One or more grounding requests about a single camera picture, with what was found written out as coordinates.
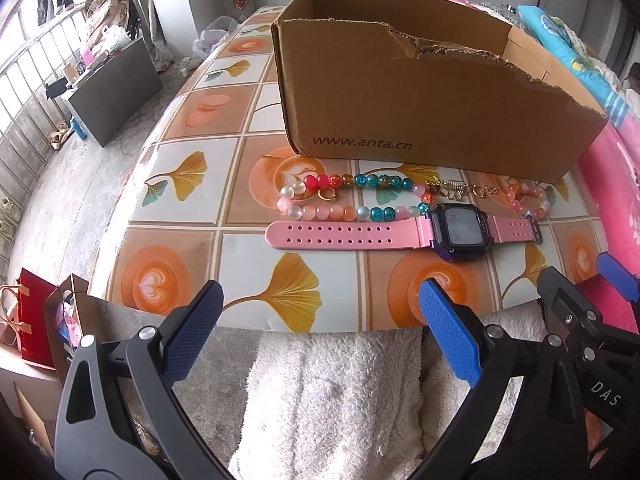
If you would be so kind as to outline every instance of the bag handle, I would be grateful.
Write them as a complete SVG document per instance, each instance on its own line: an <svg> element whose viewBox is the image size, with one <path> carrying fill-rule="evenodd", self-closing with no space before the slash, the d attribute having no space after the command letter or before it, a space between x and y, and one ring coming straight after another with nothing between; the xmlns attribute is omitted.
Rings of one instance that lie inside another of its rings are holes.
<svg viewBox="0 0 640 480"><path fill-rule="evenodd" d="M6 323L11 328L13 328L16 332L18 330L22 330L24 333L31 333L31 325L29 323L25 323L23 321L17 322L9 319L9 314L4 308L4 304L2 304L2 292L4 290L8 290L12 293L18 301L20 301L20 297L18 293L24 294L25 296L29 295L29 289L24 285L0 285L0 321Z"/></svg>

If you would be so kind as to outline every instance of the pink watch strap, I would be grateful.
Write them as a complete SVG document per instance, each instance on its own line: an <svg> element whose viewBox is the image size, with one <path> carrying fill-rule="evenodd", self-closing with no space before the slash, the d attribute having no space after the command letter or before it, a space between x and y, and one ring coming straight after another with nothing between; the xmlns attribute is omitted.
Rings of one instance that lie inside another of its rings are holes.
<svg viewBox="0 0 640 480"><path fill-rule="evenodd" d="M528 218L507 218L504 216L487 216L489 232L494 242L526 242L536 239L532 222Z"/></svg>
<svg viewBox="0 0 640 480"><path fill-rule="evenodd" d="M268 225L264 238L277 249L418 249L433 240L431 220L420 216L395 222L292 222Z"/></svg>

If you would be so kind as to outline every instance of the metal railing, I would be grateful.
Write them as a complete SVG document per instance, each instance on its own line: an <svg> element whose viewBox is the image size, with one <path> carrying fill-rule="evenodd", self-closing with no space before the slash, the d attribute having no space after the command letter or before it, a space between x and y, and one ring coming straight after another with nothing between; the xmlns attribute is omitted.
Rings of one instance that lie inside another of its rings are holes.
<svg viewBox="0 0 640 480"><path fill-rule="evenodd" d="M0 66L0 199L14 204L0 203L0 283L6 282L19 217L53 152L49 134L70 117L60 98L46 98L44 87L63 77L66 63L78 62L86 37L83 9L75 6L42 25Z"/></svg>

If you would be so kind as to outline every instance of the watch screen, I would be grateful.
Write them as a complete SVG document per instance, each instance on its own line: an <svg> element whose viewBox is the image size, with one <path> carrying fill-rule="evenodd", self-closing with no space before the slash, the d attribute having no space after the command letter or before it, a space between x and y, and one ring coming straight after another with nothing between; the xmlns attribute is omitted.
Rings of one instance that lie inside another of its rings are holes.
<svg viewBox="0 0 640 480"><path fill-rule="evenodd" d="M445 211L449 241L455 245L484 243L478 215L472 209L452 208Z"/></svg>

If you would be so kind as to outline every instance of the red gift bag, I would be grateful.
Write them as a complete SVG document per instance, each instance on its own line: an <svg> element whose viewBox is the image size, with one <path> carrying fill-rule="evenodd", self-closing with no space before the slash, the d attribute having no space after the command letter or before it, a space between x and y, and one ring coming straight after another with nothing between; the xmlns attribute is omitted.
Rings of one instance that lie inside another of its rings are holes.
<svg viewBox="0 0 640 480"><path fill-rule="evenodd" d="M25 361L51 368L53 359L44 323L44 302L56 288L26 269L20 272L18 285L0 286L0 294L8 290L18 299L18 321L8 319L1 301L0 319L15 330L20 356Z"/></svg>

